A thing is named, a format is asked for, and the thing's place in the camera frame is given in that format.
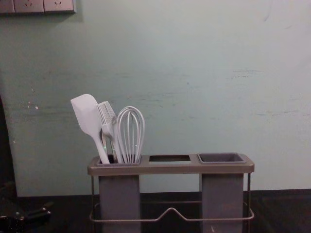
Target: rectangular opening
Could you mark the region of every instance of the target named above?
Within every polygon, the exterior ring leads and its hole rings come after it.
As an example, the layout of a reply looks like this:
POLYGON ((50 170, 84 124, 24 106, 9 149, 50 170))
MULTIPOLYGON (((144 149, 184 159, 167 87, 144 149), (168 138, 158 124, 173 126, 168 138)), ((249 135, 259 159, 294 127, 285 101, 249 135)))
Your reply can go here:
POLYGON ((103 164, 102 161, 99 159, 98 160, 98 165, 102 166, 102 167, 126 167, 126 166, 138 166, 140 164, 141 158, 139 159, 139 161, 137 163, 133 163, 133 164, 119 164, 117 161, 114 160, 113 155, 112 154, 108 154, 108 160, 109 160, 109 164, 103 164))
POLYGON ((201 163, 245 163, 237 153, 199 154, 201 163))
POLYGON ((150 164, 190 164, 189 155, 152 155, 150 164))

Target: electrical outlet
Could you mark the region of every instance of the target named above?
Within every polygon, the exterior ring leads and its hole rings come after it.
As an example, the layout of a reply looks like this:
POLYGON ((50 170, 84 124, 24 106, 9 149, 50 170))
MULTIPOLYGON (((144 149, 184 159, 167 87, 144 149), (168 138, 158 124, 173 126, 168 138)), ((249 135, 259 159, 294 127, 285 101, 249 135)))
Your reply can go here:
POLYGON ((75 12, 74 0, 43 0, 45 12, 75 12))
POLYGON ((0 14, 14 13, 13 0, 0 0, 0 14))
POLYGON ((44 12, 43 0, 14 0, 16 13, 44 12))

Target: kitchen utensil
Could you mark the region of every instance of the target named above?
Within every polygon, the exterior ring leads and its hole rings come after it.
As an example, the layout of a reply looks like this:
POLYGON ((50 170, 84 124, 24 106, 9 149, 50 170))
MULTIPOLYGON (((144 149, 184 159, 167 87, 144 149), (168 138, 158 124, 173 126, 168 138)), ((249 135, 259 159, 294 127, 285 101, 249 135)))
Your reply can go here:
POLYGON ((102 163, 109 164, 108 156, 100 139, 102 124, 97 101, 91 95, 84 94, 72 99, 70 102, 81 130, 93 138, 102 163))
POLYGON ((98 104, 98 110, 101 116, 102 133, 111 140, 115 162, 122 164, 123 159, 118 143, 116 114, 108 101, 98 104))
POLYGON ((145 134, 145 119, 137 108, 123 108, 117 118, 117 134, 125 163, 137 163, 140 159, 145 134))
POLYGON ((12 200, 1 197, 0 232, 37 232, 36 228, 50 221, 52 205, 53 202, 47 202, 40 209, 25 212, 12 200))
POLYGON ((107 140, 106 140, 106 136, 105 136, 105 134, 103 134, 103 132, 101 132, 101 140, 102 140, 102 144, 103 144, 104 150, 106 151, 106 154, 108 155, 108 152, 107 152, 107 140))

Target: wire rack leg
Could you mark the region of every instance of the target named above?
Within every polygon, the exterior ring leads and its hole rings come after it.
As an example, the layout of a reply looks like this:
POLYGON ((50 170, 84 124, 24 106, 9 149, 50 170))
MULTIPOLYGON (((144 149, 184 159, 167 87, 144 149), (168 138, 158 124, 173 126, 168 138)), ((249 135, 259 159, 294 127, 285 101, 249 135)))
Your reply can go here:
MULTIPOLYGON (((95 204, 94 204, 94 176, 91 176, 92 181, 92 209, 93 209, 93 217, 96 218, 95 215, 95 204)), ((93 222, 93 232, 96 233, 96 224, 93 222)))
MULTIPOLYGON (((251 173, 247 174, 247 217, 251 209, 251 173)), ((247 233, 251 232, 251 221, 247 221, 247 233)))

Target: white spatula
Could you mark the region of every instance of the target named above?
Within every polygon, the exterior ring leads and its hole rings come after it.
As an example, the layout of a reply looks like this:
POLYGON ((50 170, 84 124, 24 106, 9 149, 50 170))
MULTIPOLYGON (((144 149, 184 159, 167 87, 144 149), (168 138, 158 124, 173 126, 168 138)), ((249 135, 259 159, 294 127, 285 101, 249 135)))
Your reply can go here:
POLYGON ((91 95, 84 94, 72 99, 70 102, 81 130, 93 138, 102 163, 109 164, 107 153, 100 138, 102 123, 97 108, 97 101, 91 95))

